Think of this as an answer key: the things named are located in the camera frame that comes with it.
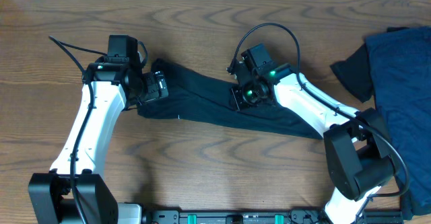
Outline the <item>dark teal t-shirt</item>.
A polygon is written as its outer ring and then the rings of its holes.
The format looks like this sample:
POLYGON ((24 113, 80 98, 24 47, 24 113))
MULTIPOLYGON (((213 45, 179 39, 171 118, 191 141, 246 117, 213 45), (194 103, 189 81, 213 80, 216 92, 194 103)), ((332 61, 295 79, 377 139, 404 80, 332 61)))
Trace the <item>dark teal t-shirt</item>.
POLYGON ((231 128, 257 130, 310 139, 322 139, 311 125, 279 104, 259 104, 238 111, 230 90, 233 83, 201 75, 164 59, 152 63, 151 72, 163 72, 168 96, 137 107, 151 119, 206 122, 231 128))

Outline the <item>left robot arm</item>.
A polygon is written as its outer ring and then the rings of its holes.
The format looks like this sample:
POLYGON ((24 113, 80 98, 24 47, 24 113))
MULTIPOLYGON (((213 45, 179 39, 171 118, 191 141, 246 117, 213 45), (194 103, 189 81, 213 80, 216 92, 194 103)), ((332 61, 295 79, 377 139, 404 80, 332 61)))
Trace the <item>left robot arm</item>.
POLYGON ((38 223, 141 223, 140 204, 117 202, 104 182, 106 154, 121 112, 168 96, 161 71, 91 63, 68 139, 47 173, 28 184, 38 223))

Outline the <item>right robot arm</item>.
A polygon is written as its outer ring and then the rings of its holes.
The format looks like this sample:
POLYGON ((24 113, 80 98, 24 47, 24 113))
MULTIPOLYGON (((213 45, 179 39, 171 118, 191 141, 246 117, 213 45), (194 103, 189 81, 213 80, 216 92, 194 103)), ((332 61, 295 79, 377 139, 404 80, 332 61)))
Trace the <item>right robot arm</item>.
POLYGON ((389 143, 382 117, 359 111, 310 84, 289 64, 244 56, 226 69, 238 85, 232 96, 238 110, 276 103, 295 113, 324 140, 329 176, 335 189, 322 211, 295 210, 290 223, 402 223, 399 211, 368 211, 368 203, 405 167, 389 143))

